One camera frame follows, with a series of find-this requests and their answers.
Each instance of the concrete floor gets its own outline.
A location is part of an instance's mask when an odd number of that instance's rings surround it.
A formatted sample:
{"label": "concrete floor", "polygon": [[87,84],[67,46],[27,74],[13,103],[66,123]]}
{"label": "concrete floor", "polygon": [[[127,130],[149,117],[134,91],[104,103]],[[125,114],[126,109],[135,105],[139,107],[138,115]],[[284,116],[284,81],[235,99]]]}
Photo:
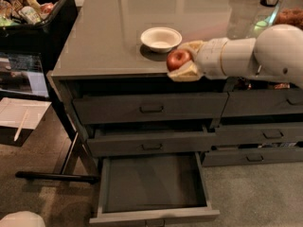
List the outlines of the concrete floor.
{"label": "concrete floor", "polygon": [[[50,108],[21,147],[0,145],[0,218],[17,211],[42,216],[47,227],[85,227],[97,210],[99,184],[18,179],[19,170],[53,172],[69,143]],[[303,225],[303,163],[204,168],[213,222],[174,227]],[[75,174],[86,174],[80,161]]]}

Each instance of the white paper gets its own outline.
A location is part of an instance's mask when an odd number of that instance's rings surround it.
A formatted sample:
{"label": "white paper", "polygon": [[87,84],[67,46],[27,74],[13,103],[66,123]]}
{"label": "white paper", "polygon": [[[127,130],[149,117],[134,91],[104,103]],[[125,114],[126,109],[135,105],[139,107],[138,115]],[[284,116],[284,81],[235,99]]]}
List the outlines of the white paper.
{"label": "white paper", "polygon": [[50,102],[4,97],[0,101],[0,126],[19,128],[28,110],[23,129],[35,130]]}

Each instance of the cabinet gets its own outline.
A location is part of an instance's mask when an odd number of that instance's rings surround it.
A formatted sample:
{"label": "cabinet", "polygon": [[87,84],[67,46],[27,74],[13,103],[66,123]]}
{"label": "cabinet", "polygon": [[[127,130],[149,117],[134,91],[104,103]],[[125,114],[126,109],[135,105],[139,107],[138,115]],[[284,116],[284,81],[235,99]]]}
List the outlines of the cabinet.
{"label": "cabinet", "polygon": [[80,140],[102,165],[93,226],[212,220],[219,211],[211,208],[202,166],[302,159],[300,147],[268,148],[302,141],[301,90],[175,83],[167,55],[141,44],[141,32],[152,26],[171,26],[189,41],[226,35],[231,12],[233,29],[243,19],[232,9],[240,1],[198,8],[191,1],[87,0],[49,75]]}

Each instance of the pen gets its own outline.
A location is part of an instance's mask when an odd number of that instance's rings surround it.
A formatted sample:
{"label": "pen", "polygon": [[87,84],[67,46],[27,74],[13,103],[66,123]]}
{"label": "pen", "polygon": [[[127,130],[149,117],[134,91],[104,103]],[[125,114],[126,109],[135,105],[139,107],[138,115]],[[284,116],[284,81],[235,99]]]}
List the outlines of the pen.
{"label": "pen", "polygon": [[26,121],[27,114],[28,114],[28,109],[26,110],[26,112],[25,112],[25,114],[24,114],[24,116],[23,116],[23,118],[22,118],[22,121],[21,121],[21,123],[20,123],[20,125],[19,125],[18,131],[16,132],[15,137],[14,137],[14,139],[13,139],[14,141],[16,141],[16,140],[18,139],[18,137],[19,137],[19,134],[20,134],[20,132],[21,132],[21,129],[22,129],[22,127],[23,127],[23,125],[24,125],[24,123],[25,123],[25,121]]}

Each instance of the screen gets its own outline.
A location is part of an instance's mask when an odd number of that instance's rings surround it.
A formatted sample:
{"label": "screen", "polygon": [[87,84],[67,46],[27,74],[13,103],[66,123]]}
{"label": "screen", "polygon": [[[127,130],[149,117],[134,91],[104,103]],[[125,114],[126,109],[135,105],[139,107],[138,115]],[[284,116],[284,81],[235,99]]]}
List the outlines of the screen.
{"label": "screen", "polygon": [[48,97],[39,54],[0,52],[0,92]]}

